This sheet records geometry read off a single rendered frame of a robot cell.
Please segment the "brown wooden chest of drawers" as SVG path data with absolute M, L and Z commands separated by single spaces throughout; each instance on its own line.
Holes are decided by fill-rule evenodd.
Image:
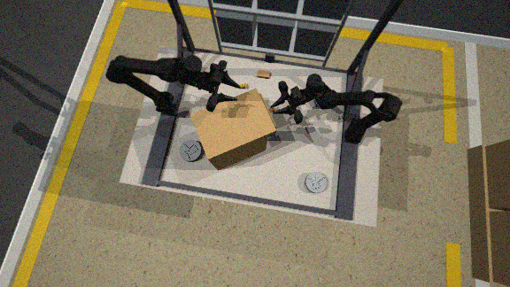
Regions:
M 213 112 L 192 113 L 206 157 L 217 170 L 266 150 L 267 137 L 276 132 L 266 107 L 252 89 L 220 102 Z

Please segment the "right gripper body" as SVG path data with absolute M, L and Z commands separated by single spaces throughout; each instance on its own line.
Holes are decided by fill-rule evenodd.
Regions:
M 221 60 L 221 61 L 219 62 L 219 64 L 218 64 L 218 65 L 220 66 L 220 71 L 222 71 L 222 72 L 223 72 L 223 75 L 222 75 L 222 79 L 221 79 L 221 80 L 223 80 L 223 78 L 224 78 L 224 76 L 225 76 L 225 72 L 224 72 L 224 70 L 225 70 L 225 69 L 226 69 L 226 67 L 227 67 L 227 63 L 228 63 L 227 61 Z M 207 106 L 206 106 L 206 110 L 207 110 L 207 111 L 209 111 L 209 112 L 213 112 L 213 111 L 214 111 L 214 109 L 215 109 L 215 107 L 216 107 L 216 105 L 217 105 L 217 102 L 218 102 L 218 100 L 219 100 L 219 97 L 220 97 L 220 94 L 218 94 L 218 89 L 219 89 L 219 86 L 220 86 L 220 85 L 215 86 L 215 90 L 208 89 L 205 85 L 203 85 L 203 84 L 202 84 L 202 80 L 204 80 L 204 81 L 205 81 L 205 78 L 206 78 L 206 76 L 204 75 L 204 73 L 205 73 L 205 71 L 200 72 L 199 77 L 198 77 L 198 80 L 197 80 L 197 86 L 196 86 L 196 88 L 198 88 L 198 89 L 200 89 L 200 90 L 201 90 L 201 89 L 203 89 L 203 90 L 209 91 L 209 93 L 211 93 L 211 94 L 212 94 L 212 95 L 209 97 L 209 99 L 208 99 Z

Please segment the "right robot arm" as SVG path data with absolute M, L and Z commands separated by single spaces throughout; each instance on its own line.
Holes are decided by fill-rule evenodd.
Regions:
M 185 83 L 196 87 L 201 68 L 202 61 L 195 55 L 186 58 L 160 58 L 156 61 L 119 55 L 115 60 L 111 60 L 105 75 L 109 81 L 118 84 L 125 83 L 152 99 L 157 106 L 157 112 L 174 116 L 176 111 L 176 105 L 173 104 L 174 96 L 169 92 L 160 92 L 154 89 L 133 73 L 156 75 L 162 81 L 179 81 L 180 84 Z M 205 81 L 202 80 L 202 84 L 208 89 L 214 90 L 215 86 L 221 84 L 223 72 L 220 71 L 220 66 L 214 63 L 211 64 L 210 69 L 210 73 L 204 73 L 206 78 Z

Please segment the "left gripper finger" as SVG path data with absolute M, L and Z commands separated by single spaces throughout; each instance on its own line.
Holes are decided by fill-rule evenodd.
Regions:
M 275 112 L 273 112 L 273 114 L 279 114 L 279 113 L 284 113 L 284 114 L 289 114 L 291 116 L 292 114 L 292 110 L 290 108 L 290 105 L 280 109 L 280 110 L 277 110 Z
M 285 103 L 285 96 L 284 96 L 284 94 L 283 94 L 283 92 L 282 92 L 282 94 L 281 94 L 280 98 L 279 98 L 279 99 L 278 99 L 275 103 L 273 103 L 273 104 L 270 106 L 270 108 L 272 108 L 272 106 L 273 106 L 273 107 L 276 107 L 277 105 L 281 105 L 281 104 L 283 104 L 283 103 Z

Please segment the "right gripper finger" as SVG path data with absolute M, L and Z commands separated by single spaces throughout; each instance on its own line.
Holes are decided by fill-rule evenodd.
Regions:
M 223 78 L 223 80 L 221 81 L 221 83 L 223 84 L 227 84 L 229 86 L 232 86 L 232 87 L 235 87 L 235 88 L 241 88 L 240 85 L 238 85 L 235 81 L 233 81 L 229 76 L 228 76 L 228 71 L 226 70 L 225 72 L 225 76 Z
M 220 93 L 220 97 L 219 97 L 217 104 L 220 102 L 236 101 L 236 100 L 237 100 L 237 98 L 235 98 L 235 97 L 230 97 L 230 96 L 224 95 L 223 93 Z

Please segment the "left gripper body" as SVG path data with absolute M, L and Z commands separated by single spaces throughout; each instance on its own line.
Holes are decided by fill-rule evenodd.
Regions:
M 301 123 L 302 119 L 303 119 L 303 115 L 300 112 L 300 110 L 297 110 L 297 106 L 305 105 L 305 103 L 307 103 L 309 101 L 308 96 L 307 96 L 305 90 L 303 89 L 304 92 L 302 92 L 302 95 L 306 96 L 307 101 L 305 101 L 303 104 L 296 105 L 297 100 L 295 100 L 295 98 L 293 97 L 293 94 L 289 95 L 289 93 L 288 93 L 288 89 L 289 88 L 288 88 L 288 86 L 287 86 L 285 81 L 280 81 L 279 85 L 278 85 L 278 88 L 279 88 L 281 94 L 283 92 L 283 94 L 285 96 L 285 100 L 287 100 L 289 105 L 290 105 L 290 108 L 292 110 L 292 114 L 294 113 L 294 115 L 295 115 L 294 116 L 294 121 L 296 122 L 296 124 Z

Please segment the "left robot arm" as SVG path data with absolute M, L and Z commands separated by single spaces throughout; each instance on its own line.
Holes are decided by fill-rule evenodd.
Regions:
M 307 77 L 304 90 L 309 101 L 315 99 L 318 106 L 322 109 L 332 109 L 338 105 L 363 105 L 371 111 L 369 115 L 362 119 L 357 117 L 352 119 L 344 135 L 345 141 L 351 144 L 360 143 L 367 128 L 374 126 L 382 120 L 386 122 L 395 120 L 403 104 L 399 97 L 393 96 L 388 92 L 377 93 L 372 90 L 366 90 L 338 93 L 326 85 L 318 74 L 310 74 Z M 296 105 L 307 101 L 306 96 L 302 95 L 304 91 L 299 89 L 298 86 L 290 91 L 295 100 L 297 100 Z M 373 104 L 374 98 L 384 98 L 378 109 Z

